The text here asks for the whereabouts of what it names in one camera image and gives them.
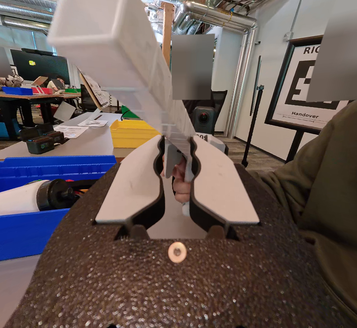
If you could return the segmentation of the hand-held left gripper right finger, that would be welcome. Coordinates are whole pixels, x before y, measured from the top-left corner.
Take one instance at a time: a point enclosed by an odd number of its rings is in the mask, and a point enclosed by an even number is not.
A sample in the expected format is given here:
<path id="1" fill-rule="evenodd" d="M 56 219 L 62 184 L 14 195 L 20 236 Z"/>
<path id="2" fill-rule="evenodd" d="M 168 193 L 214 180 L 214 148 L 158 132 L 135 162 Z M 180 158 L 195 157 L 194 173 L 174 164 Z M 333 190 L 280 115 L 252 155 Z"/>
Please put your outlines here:
<path id="1" fill-rule="evenodd" d="M 257 225 L 260 219 L 230 158 L 200 136 L 190 141 L 189 214 L 202 229 Z"/>

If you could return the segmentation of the black battery charging case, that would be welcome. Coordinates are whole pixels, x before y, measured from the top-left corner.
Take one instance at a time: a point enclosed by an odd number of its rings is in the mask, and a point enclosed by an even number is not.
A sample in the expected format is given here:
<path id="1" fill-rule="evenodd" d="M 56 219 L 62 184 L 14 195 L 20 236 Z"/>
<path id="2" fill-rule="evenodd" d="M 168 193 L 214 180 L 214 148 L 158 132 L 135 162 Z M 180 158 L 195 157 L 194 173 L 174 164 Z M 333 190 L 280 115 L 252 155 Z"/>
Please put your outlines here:
<path id="1" fill-rule="evenodd" d="M 65 138 L 63 132 L 55 130 L 50 123 L 39 124 L 35 128 L 39 134 L 52 138 L 54 143 L 64 144 L 69 140 L 69 138 Z"/>
<path id="2" fill-rule="evenodd" d="M 54 139 L 42 134 L 36 127 L 20 130 L 19 136 L 26 143 L 29 153 L 34 155 L 46 153 L 55 147 Z"/>

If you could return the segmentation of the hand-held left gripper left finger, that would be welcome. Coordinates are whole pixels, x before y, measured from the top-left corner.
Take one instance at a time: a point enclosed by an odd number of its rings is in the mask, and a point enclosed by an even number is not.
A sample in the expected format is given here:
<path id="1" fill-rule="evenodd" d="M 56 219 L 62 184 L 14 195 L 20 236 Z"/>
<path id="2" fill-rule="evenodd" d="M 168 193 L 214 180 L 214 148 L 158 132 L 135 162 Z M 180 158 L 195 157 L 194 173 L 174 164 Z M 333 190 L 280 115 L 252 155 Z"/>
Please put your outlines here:
<path id="1" fill-rule="evenodd" d="M 165 213 L 163 152 L 165 139 L 157 135 L 127 155 L 96 215 L 97 224 L 119 224 L 126 229 L 149 229 Z"/>

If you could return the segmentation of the long white plastic box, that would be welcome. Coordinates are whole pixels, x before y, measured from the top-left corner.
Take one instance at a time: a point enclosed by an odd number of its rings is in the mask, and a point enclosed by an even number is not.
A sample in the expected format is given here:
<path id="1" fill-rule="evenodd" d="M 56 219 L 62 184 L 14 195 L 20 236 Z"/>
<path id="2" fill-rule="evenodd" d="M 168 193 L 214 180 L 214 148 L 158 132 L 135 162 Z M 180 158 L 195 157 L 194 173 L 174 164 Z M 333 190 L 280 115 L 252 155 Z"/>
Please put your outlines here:
<path id="1" fill-rule="evenodd" d="M 196 135 L 141 0 L 58 0 L 47 41 L 185 155 Z"/>

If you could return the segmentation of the black framed sign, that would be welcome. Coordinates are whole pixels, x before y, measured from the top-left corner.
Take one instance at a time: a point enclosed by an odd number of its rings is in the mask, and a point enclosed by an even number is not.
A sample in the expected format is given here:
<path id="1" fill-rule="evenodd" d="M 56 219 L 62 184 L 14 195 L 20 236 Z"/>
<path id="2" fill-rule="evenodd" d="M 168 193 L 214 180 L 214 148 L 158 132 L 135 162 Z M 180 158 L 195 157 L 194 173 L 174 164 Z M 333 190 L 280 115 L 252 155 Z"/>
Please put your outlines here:
<path id="1" fill-rule="evenodd" d="M 318 135 L 350 101 L 307 102 L 323 35 L 292 39 L 283 59 L 265 124 Z"/>

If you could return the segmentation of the wooden column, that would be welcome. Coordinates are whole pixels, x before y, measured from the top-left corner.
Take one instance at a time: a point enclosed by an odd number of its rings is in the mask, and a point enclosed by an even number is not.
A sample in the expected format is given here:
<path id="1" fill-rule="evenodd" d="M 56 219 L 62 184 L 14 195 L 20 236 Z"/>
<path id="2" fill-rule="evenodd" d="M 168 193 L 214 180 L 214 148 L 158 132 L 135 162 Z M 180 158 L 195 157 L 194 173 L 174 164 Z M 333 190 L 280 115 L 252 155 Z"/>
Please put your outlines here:
<path id="1" fill-rule="evenodd" d="M 174 15 L 174 5 L 165 2 L 163 7 L 162 54 L 169 68 L 171 62 L 171 35 L 172 35 L 173 15 Z"/>

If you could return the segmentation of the black wall monitor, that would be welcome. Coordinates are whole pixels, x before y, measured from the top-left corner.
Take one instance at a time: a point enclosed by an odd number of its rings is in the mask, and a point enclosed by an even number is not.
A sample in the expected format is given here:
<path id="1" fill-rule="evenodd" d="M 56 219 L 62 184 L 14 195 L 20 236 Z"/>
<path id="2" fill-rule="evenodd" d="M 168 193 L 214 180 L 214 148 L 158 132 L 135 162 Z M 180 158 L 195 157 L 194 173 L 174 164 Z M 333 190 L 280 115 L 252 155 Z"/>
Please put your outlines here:
<path id="1" fill-rule="evenodd" d="M 13 64 L 18 75 L 33 81 L 39 76 L 60 75 L 65 84 L 70 84 L 67 59 L 61 56 L 28 53 L 11 49 Z"/>

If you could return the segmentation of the silver ventilation duct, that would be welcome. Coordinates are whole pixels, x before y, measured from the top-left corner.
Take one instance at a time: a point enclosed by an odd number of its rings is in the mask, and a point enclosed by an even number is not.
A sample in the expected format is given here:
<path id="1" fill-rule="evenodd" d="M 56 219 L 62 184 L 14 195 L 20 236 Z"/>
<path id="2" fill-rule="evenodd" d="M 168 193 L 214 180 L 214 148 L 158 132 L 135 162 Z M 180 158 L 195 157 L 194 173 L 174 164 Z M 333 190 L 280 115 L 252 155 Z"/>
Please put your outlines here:
<path id="1" fill-rule="evenodd" d="M 1 0 L 1 26 L 48 34 L 58 0 Z"/>
<path id="2" fill-rule="evenodd" d="M 199 3 L 198 0 L 159 1 L 173 4 L 177 8 L 172 31 L 179 35 L 194 35 L 202 23 L 243 34 L 224 131 L 226 137 L 233 138 L 253 42 L 258 29 L 256 19 L 218 8 L 224 0 L 206 0 L 204 3 Z"/>

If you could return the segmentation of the white bottle black cap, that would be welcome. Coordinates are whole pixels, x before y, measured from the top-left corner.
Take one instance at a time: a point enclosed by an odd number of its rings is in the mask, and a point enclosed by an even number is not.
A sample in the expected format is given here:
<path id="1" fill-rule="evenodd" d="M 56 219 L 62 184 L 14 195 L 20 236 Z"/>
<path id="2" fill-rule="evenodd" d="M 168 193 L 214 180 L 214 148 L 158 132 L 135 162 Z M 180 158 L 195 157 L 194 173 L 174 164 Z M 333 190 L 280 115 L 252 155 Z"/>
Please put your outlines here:
<path id="1" fill-rule="evenodd" d="M 0 193 L 0 215 L 70 208 L 78 195 L 63 179 L 38 180 Z"/>

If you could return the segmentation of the wooden desk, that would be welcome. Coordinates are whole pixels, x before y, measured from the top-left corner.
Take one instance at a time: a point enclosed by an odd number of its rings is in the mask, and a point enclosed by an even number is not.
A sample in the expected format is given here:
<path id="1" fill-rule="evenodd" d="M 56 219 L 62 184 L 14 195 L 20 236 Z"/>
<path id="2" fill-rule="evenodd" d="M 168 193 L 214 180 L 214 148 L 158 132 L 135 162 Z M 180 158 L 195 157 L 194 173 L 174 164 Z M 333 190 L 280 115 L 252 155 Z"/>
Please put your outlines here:
<path id="1" fill-rule="evenodd" d="M 18 94 L 6 94 L 5 92 L 1 91 L 0 92 L 1 116 L 5 125 L 8 126 L 9 128 L 12 128 L 12 130 L 14 130 L 14 126 L 10 116 L 9 106 L 5 102 L 13 101 L 15 99 L 26 99 L 29 100 L 29 102 L 32 104 L 37 104 L 37 103 L 47 104 L 47 103 L 53 103 L 54 101 L 56 101 L 56 99 L 59 100 L 59 99 L 80 98 L 80 96 L 81 95 L 79 93 L 18 95 Z"/>

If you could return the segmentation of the yellow plastic bin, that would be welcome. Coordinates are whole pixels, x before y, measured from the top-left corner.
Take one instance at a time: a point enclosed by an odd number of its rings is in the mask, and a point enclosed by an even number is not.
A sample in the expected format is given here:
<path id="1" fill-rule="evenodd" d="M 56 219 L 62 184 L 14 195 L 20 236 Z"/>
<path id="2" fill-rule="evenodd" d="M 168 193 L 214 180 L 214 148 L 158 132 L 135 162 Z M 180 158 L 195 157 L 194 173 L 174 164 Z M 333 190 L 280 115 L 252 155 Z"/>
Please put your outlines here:
<path id="1" fill-rule="evenodd" d="M 143 120 L 115 120 L 110 133 L 114 148 L 137 148 L 160 134 Z"/>

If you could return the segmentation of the black office chair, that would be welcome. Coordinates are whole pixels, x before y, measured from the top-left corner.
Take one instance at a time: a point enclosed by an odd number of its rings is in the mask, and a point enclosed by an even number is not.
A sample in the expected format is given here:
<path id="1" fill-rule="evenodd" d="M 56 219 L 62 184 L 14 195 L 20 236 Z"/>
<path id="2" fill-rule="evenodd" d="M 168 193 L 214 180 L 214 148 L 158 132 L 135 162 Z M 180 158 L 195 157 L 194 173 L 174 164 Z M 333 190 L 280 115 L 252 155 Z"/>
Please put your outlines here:
<path id="1" fill-rule="evenodd" d="M 213 91 L 212 92 L 213 99 L 214 99 L 214 102 L 215 102 L 215 110 L 216 110 L 215 128 L 214 128 L 213 134 L 215 133 L 216 123 L 217 123 L 218 117 L 220 115 L 220 112 L 222 110 L 223 104 L 225 102 L 225 98 L 227 96 L 227 93 L 228 93 L 227 90 L 225 90 L 225 91 Z"/>

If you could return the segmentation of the grey topped table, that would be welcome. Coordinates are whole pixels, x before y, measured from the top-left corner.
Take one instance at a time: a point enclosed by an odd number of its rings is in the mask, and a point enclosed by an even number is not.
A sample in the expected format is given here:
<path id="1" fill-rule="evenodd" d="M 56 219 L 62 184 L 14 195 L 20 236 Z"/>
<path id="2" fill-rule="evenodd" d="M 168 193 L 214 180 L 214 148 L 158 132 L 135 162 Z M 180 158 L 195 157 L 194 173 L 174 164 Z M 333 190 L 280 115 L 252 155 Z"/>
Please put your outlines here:
<path id="1" fill-rule="evenodd" d="M 124 158 L 131 153 L 133 148 L 114 148 L 110 133 L 110 125 L 115 120 L 120 120 L 121 115 L 115 113 L 101 113 L 102 120 L 108 123 L 101 128 L 87 129 L 78 138 L 70 139 L 65 144 L 56 146 L 54 150 L 41 155 L 28 152 L 24 142 L 18 142 L 0 151 L 0 160 L 8 157 L 46 157 L 46 156 L 98 156 L 114 155 L 116 158 Z"/>

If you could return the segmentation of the blue plastic bin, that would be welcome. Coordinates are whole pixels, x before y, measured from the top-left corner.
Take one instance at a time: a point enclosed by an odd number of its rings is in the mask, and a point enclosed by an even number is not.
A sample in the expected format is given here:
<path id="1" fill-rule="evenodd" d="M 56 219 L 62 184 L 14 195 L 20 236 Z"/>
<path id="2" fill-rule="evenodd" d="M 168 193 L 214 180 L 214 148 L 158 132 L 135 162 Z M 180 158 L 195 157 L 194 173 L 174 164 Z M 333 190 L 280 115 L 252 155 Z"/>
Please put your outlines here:
<path id="1" fill-rule="evenodd" d="M 117 161 L 113 155 L 8 157 L 0 165 L 1 192 L 38 180 L 96 181 Z M 0 216 L 1 261 L 41 254 L 67 209 Z"/>

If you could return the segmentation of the green plastic bin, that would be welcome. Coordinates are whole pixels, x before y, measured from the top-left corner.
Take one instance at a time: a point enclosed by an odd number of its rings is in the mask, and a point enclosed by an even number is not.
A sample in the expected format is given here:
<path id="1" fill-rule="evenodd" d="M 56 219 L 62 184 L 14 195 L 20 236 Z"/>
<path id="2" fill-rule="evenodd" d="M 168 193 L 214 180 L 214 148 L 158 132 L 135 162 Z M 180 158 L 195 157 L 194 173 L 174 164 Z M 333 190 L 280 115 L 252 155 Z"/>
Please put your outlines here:
<path id="1" fill-rule="evenodd" d="M 132 111 L 130 111 L 126 106 L 121 106 L 121 118 L 122 120 L 141 120 L 138 116 L 136 116 Z"/>

